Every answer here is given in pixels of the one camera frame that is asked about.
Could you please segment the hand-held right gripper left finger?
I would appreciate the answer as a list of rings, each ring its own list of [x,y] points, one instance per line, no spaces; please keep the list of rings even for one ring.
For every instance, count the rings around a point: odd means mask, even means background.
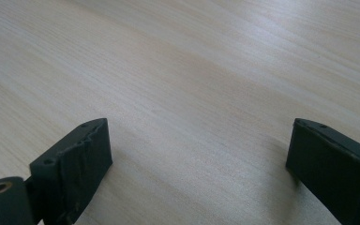
[[[70,131],[30,164],[28,193],[34,221],[73,225],[112,164],[105,118]]]

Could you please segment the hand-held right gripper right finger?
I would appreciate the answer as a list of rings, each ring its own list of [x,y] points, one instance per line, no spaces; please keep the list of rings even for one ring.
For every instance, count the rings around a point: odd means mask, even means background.
[[[329,126],[294,120],[286,168],[342,225],[360,225],[360,143]]]

